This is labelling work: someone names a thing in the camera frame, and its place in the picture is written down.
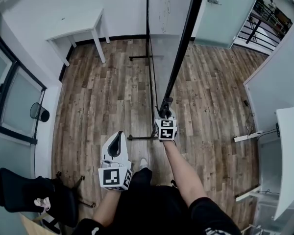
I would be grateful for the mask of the frosted glass door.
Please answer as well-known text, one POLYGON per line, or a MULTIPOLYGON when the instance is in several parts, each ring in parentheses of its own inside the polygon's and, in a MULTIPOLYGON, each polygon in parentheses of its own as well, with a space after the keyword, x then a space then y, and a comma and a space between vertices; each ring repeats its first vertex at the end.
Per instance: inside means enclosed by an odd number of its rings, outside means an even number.
POLYGON ((230 49, 245 24, 256 0, 202 0, 194 43, 230 49))

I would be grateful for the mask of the small white table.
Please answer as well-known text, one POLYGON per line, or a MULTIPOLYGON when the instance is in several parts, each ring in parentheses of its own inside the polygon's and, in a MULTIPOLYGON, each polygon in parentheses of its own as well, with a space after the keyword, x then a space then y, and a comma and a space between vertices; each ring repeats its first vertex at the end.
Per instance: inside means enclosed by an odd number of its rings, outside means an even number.
POLYGON ((71 45, 73 47, 76 47, 74 35, 84 32, 91 32, 101 62, 105 63, 106 59, 97 33, 98 23, 101 23, 103 27, 106 43, 110 43, 106 20, 103 14, 103 7, 90 8, 76 15, 65 16, 62 19, 57 20, 55 24, 51 26, 50 30, 46 33, 45 40, 53 48, 57 56, 61 59, 62 63, 68 67, 70 63, 66 59, 66 56, 61 54, 61 51, 59 50, 59 47, 54 42, 54 40, 66 37, 71 45))

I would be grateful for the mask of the black framed window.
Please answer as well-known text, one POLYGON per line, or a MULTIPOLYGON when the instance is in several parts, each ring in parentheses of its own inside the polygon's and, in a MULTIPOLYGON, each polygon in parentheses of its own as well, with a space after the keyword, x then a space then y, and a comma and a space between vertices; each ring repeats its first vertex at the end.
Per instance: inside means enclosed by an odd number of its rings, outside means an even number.
POLYGON ((37 144, 46 89, 0 40, 0 133, 37 144))

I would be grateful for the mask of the black office chair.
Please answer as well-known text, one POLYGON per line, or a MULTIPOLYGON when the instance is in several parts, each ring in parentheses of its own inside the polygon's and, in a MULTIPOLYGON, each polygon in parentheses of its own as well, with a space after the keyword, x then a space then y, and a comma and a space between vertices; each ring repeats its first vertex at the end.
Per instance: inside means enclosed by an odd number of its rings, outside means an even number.
POLYGON ((60 234, 57 223, 74 228, 78 223, 78 207, 84 204, 94 208, 95 203, 87 204, 78 194, 78 187, 85 180, 81 175, 75 185, 70 188, 64 185, 59 171, 56 178, 39 176, 35 179, 22 177, 6 168, 0 169, 0 206, 8 212, 38 212, 45 209, 35 204, 38 199, 48 198, 51 207, 46 213, 53 218, 51 222, 42 220, 52 232, 60 234))

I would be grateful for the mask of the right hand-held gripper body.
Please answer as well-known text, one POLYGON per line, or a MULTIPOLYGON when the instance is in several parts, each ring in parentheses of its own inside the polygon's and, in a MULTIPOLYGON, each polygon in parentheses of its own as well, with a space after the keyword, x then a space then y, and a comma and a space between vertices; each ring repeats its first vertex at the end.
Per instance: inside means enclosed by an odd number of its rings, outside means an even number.
POLYGON ((168 119, 159 118, 154 121, 155 131, 160 141, 172 141, 177 133, 177 120, 174 117, 168 119))

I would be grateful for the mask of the person's right forearm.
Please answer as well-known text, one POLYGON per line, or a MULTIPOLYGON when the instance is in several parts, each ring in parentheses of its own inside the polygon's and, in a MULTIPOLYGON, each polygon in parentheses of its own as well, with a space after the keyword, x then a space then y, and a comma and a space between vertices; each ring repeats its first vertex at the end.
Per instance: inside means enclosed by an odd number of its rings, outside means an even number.
POLYGON ((163 141, 177 188, 189 207, 195 200, 208 197, 194 168, 183 158, 173 141, 163 141))

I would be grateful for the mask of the white standing desk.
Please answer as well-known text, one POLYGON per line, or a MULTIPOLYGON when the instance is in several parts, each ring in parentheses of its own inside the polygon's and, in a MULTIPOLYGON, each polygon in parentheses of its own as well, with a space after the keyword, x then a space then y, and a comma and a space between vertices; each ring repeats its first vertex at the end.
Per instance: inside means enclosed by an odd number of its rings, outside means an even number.
POLYGON ((276 126, 269 131, 235 137, 234 142, 259 141, 260 182, 258 186, 236 196, 240 202, 254 197, 258 204, 274 208, 276 221, 285 212, 294 210, 294 107, 275 112, 281 137, 276 126))

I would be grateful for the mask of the person's black clothing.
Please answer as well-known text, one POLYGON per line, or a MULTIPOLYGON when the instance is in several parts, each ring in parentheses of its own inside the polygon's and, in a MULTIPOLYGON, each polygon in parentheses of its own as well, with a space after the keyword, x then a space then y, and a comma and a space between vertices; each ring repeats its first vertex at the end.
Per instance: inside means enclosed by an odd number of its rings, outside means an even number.
POLYGON ((82 219, 72 235, 241 235, 233 220, 210 198, 187 206, 177 188, 152 186, 151 170, 136 172, 121 193, 112 224, 82 219))

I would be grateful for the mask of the black mesh trash bin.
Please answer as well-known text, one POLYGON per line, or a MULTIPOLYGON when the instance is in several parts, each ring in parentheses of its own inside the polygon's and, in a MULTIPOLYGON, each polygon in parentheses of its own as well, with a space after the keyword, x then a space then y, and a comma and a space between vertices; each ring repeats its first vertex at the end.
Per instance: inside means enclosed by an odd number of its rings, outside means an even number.
POLYGON ((30 117, 41 122, 47 122, 49 120, 50 113, 38 102, 35 102, 30 108, 30 117))

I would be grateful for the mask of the person's left forearm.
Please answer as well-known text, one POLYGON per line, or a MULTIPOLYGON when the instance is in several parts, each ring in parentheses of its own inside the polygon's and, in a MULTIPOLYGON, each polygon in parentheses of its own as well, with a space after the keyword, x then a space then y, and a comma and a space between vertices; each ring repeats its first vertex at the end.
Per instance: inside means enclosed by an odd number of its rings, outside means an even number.
POLYGON ((93 220, 104 227, 113 223, 121 191, 107 191, 98 208, 95 210, 93 220))

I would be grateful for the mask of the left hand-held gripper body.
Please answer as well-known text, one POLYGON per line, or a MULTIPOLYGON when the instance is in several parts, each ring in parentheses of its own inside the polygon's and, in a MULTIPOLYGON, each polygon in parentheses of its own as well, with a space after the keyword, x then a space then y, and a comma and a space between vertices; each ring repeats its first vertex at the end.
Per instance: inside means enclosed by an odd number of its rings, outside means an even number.
POLYGON ((132 163, 130 161, 121 164, 118 162, 103 160, 98 169, 100 187, 106 190, 128 190, 131 178, 132 163))

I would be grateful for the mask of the black framed whiteboard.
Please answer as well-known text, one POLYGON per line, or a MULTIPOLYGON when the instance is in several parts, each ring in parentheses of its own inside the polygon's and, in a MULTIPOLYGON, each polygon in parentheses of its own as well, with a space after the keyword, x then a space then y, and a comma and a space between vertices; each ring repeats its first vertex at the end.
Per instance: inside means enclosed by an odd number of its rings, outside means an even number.
POLYGON ((167 119, 173 102, 171 93, 202 3, 202 0, 146 1, 146 53, 140 58, 148 65, 152 131, 147 137, 130 135, 130 141, 158 139, 154 107, 167 119))

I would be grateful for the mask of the black metal railing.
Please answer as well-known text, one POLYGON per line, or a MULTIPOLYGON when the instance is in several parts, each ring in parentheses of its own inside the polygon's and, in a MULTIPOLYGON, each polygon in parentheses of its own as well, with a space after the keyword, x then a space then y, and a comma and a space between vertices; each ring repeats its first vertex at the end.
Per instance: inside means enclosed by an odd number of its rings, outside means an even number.
POLYGON ((263 0, 257 0, 235 40, 236 45, 271 53, 281 43, 287 30, 263 0))

